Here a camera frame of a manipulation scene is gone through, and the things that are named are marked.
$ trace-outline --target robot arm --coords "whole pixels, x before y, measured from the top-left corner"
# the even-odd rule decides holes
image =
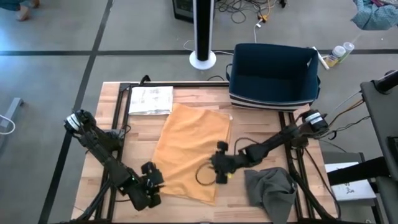
[[[315,136],[328,131],[328,124],[323,116],[316,110],[310,110],[300,115],[303,124],[297,126],[292,123],[284,127],[279,133],[260,144],[251,144],[238,151],[237,155],[226,155],[228,144],[219,142],[217,151],[210,158],[216,172],[216,183],[227,184],[228,174],[233,174],[236,169],[253,167],[261,163],[268,153],[284,143],[299,140],[301,137]]]
[[[155,164],[148,162],[141,167],[143,176],[117,161],[112,152],[122,147],[124,133],[105,132],[96,125],[90,112],[79,110],[65,120],[65,129],[79,140],[109,172],[109,181],[122,195],[128,195],[138,211],[161,203],[159,196],[162,174]]]

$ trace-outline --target fabric on floor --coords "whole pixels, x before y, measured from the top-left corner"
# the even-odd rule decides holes
[[[160,192],[215,205],[216,184],[202,186],[195,174],[209,162],[218,141],[228,142],[229,127],[228,114],[174,104],[153,157],[165,180]],[[205,166],[198,179],[202,183],[214,181],[214,170]]]

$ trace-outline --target blue storage box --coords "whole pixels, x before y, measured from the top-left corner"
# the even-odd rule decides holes
[[[294,111],[318,98],[318,52],[271,44],[235,46],[229,95],[232,105]]]

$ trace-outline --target white cable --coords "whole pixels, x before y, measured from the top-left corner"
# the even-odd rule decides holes
[[[187,43],[189,43],[190,41],[193,41],[193,40],[187,40],[187,41],[182,45],[182,47],[183,47],[185,50],[193,51],[192,49],[189,49],[189,48],[187,47]],[[232,53],[228,53],[228,52],[224,52],[224,51],[220,51],[220,50],[217,50],[217,51],[215,51],[214,53],[222,53],[222,54],[234,55],[234,54],[232,54]]]
[[[184,43],[184,45],[183,45],[182,47],[183,47],[185,50],[193,51],[192,49],[189,49],[189,48],[186,47],[187,43],[189,43],[190,41],[193,41],[193,40],[187,40],[187,41]]]
[[[222,53],[222,54],[234,55],[232,53],[223,52],[223,51],[220,51],[220,50],[216,50],[214,53]]]
[[[256,23],[253,27],[253,33],[254,33],[254,43],[257,43],[257,34],[256,34],[256,27],[257,27],[258,23]]]
[[[357,95],[358,93],[360,93],[360,91],[357,91],[356,93],[352,94],[350,97],[347,98],[347,100],[345,100],[345,101],[341,102],[339,105],[337,105],[337,106],[335,107],[335,109],[333,109],[330,113],[328,113],[328,116],[331,115],[331,114],[333,114],[333,112],[335,112],[335,111],[337,110],[337,108],[339,108],[340,106],[342,106],[343,103],[347,102],[349,99],[351,99],[352,97],[354,97],[354,96]]]
[[[6,118],[5,116],[1,115],[1,114],[0,114],[0,118],[9,121],[12,124],[12,130],[11,131],[9,131],[7,133],[0,132],[0,135],[7,135],[7,134],[13,133],[15,131],[15,127],[16,127],[15,123],[13,121],[11,121],[10,119]]]

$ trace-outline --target concrete floor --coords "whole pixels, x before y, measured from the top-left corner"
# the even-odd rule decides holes
[[[91,50],[107,2],[43,0],[32,19],[22,23],[0,9],[0,55],[21,50]],[[231,50],[238,43],[253,42],[256,16],[251,11],[245,13],[247,20],[242,24],[232,23],[228,13],[216,13],[214,49]],[[351,1],[290,1],[286,9],[273,9],[257,39],[319,49],[356,39],[357,49],[398,49],[397,29],[360,31],[349,21],[354,14]],[[182,50],[183,43],[192,38],[193,26],[174,19],[169,0],[114,0],[99,50]],[[231,59],[220,55],[211,70],[199,72],[190,66],[186,55],[98,56],[81,107],[95,112],[105,81],[138,81],[145,74],[158,81],[206,80],[223,76]],[[14,97],[25,101],[16,119],[17,129],[0,152],[0,223],[37,223],[65,135],[63,120],[74,105],[88,61],[89,55],[0,56],[0,113]],[[330,111],[358,91],[361,82],[396,69],[397,61],[398,55],[363,54],[351,55],[330,71],[320,67],[322,90],[313,107]],[[366,115],[361,106],[356,113],[342,116],[336,127]],[[333,142],[349,152],[364,152],[367,159],[381,155],[370,120],[339,134]],[[324,144],[322,149],[336,150]],[[84,150],[73,141],[51,222],[70,218],[83,160]],[[369,211],[343,206],[343,219],[363,222],[372,219]]]

